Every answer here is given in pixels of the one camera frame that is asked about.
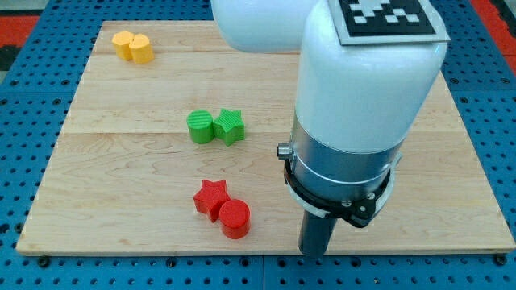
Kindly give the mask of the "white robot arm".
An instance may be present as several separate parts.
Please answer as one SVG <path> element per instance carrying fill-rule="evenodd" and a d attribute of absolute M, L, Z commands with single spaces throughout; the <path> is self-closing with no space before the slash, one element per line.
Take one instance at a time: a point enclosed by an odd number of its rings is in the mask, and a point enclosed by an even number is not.
<path fill-rule="evenodd" d="M 428 1 L 211 3 L 243 52 L 298 52 L 293 129 L 278 155 L 305 222 L 366 226 L 388 200 L 399 148 L 449 40 Z"/>

